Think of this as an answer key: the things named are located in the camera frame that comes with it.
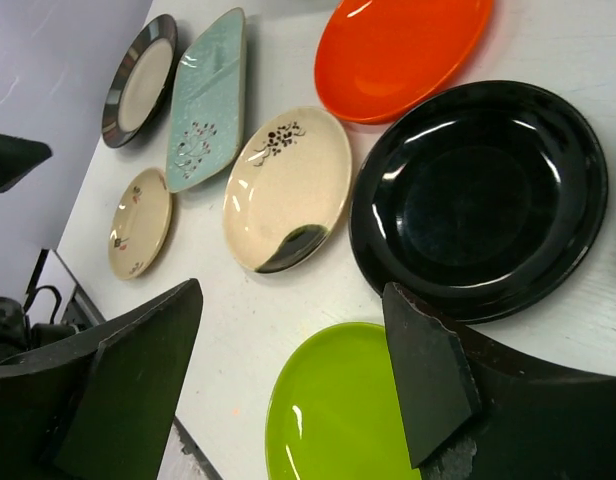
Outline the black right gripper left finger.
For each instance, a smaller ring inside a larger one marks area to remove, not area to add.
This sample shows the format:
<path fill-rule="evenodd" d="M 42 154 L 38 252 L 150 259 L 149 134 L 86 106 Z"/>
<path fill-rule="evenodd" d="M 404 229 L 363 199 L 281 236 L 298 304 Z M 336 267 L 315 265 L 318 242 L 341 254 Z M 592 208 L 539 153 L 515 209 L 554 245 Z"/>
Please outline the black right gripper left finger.
<path fill-rule="evenodd" d="M 157 477 L 203 309 L 189 279 L 0 362 L 0 479 Z"/>

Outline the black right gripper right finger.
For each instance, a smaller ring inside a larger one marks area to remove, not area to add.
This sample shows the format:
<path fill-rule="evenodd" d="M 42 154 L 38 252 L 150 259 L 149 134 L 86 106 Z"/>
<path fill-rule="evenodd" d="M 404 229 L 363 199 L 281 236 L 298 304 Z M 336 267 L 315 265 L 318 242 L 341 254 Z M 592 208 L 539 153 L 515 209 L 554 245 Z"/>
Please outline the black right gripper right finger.
<path fill-rule="evenodd" d="M 403 286 L 382 298 L 411 466 L 425 479 L 616 479 L 616 376 L 538 359 Z"/>

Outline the black round plate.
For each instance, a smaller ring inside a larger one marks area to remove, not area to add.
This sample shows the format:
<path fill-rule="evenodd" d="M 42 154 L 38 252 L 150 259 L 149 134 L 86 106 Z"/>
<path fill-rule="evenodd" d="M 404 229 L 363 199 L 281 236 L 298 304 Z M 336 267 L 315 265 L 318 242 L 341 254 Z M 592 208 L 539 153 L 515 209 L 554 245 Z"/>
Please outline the black round plate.
<path fill-rule="evenodd" d="M 586 117 L 512 80 L 446 90 L 389 127 L 357 176 L 349 238 L 376 292 L 406 287 L 468 324 L 520 312 L 581 264 L 609 179 Z"/>

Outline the cream plate with black brushstroke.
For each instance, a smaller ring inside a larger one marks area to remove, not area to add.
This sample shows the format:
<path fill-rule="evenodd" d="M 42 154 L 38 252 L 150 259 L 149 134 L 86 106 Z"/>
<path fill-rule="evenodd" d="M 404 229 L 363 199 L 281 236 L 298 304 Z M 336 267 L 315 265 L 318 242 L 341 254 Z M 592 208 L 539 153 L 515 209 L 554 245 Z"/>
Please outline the cream plate with black brushstroke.
<path fill-rule="evenodd" d="M 223 231 L 237 263 L 260 274 L 305 261 L 333 232 L 353 179 L 353 155 L 341 123 L 311 106 L 261 126 L 232 168 Z"/>

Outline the light blue rectangular plate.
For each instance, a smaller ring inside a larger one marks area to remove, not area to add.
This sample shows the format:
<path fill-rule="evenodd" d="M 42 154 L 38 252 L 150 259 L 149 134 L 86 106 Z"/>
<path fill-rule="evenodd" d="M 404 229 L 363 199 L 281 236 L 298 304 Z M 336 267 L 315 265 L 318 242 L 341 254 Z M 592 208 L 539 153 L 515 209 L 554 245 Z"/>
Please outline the light blue rectangular plate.
<path fill-rule="evenodd" d="M 172 193 L 224 170 L 242 148 L 246 18 L 233 8 L 215 20 L 178 62 L 165 166 Z"/>

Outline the cream plate with dark striped rim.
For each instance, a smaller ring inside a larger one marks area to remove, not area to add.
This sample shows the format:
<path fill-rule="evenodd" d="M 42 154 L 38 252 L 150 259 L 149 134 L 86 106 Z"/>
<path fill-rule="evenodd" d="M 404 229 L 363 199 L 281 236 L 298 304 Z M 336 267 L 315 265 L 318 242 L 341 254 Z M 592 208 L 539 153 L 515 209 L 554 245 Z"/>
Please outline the cream plate with dark striped rim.
<path fill-rule="evenodd" d="M 172 85 L 177 41 L 175 19 L 161 14 L 128 47 L 103 107 L 101 136 L 108 147 L 127 144 L 161 108 Z"/>

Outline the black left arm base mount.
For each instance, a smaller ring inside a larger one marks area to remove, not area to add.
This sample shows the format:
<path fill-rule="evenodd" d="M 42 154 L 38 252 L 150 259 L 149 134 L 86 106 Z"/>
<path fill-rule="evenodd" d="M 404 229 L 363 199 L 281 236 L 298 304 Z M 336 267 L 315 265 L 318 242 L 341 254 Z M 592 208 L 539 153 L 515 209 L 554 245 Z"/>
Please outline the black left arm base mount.
<path fill-rule="evenodd" d="M 55 299 L 50 320 L 46 324 L 32 325 L 28 311 L 43 290 L 50 291 Z M 0 297 L 0 364 L 12 356 L 50 345 L 80 332 L 75 324 L 55 322 L 62 300 L 61 293 L 52 285 L 35 288 L 24 305 L 11 298 Z"/>

